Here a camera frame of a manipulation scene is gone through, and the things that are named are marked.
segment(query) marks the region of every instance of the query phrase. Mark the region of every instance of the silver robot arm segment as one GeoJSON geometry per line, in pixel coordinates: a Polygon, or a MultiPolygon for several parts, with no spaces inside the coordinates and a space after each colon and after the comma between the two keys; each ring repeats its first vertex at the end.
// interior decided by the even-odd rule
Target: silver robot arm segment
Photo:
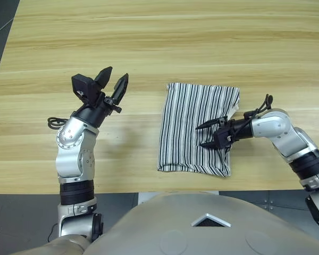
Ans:
{"type": "Polygon", "coordinates": [[[272,109],[251,121],[254,137],[267,137],[300,178],[300,184],[311,192],[307,206],[319,225],[319,150],[300,128],[293,127],[288,114],[272,109]]]}
{"type": "Polygon", "coordinates": [[[213,141],[202,143],[201,146],[222,149],[241,139],[270,139],[281,157],[298,175],[300,184],[310,192],[305,201],[319,225],[319,150],[302,129],[291,124],[284,110],[271,108],[272,101],[273,97],[267,95],[260,108],[244,113],[244,118],[240,120],[228,121],[225,116],[201,124],[196,129],[219,125],[213,134],[213,141]]]}
{"type": "Polygon", "coordinates": [[[112,111],[120,113],[121,108],[117,105],[129,81],[125,74],[115,85],[112,96],[106,96],[101,90],[107,85],[111,72],[112,67],[107,67],[94,80],[81,74],[73,76],[73,92],[83,105],[62,127],[56,125],[60,127],[56,135],[56,168],[60,184],[58,236],[82,235],[93,242],[103,232],[102,215],[94,213],[97,208],[94,147],[98,128],[105,117],[112,111]]]}

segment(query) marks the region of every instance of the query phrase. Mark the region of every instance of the wood grain surface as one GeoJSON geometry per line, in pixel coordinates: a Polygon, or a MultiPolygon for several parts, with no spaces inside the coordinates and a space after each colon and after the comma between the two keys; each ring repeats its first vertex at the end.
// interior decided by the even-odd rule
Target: wood grain surface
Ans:
{"type": "Polygon", "coordinates": [[[268,140],[237,142],[232,176],[156,170],[166,84],[240,88],[240,110],[266,93],[319,146],[319,0],[21,0],[0,65],[0,193],[58,193],[50,116],[81,104],[71,76],[129,73],[120,115],[95,147],[96,192],[299,189],[268,140]]]}

